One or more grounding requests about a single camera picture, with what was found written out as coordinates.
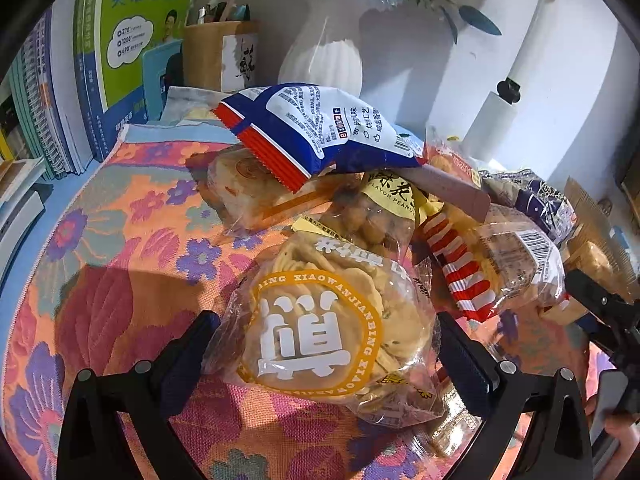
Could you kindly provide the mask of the operator hand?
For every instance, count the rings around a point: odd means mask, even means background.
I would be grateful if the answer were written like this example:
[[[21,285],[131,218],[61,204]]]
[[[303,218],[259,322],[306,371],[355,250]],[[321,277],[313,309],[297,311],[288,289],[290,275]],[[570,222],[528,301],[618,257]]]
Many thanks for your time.
[[[639,443],[637,417],[628,412],[607,414],[604,418],[603,429],[609,436],[620,442],[620,448],[616,455],[620,456],[623,463],[626,463]]]

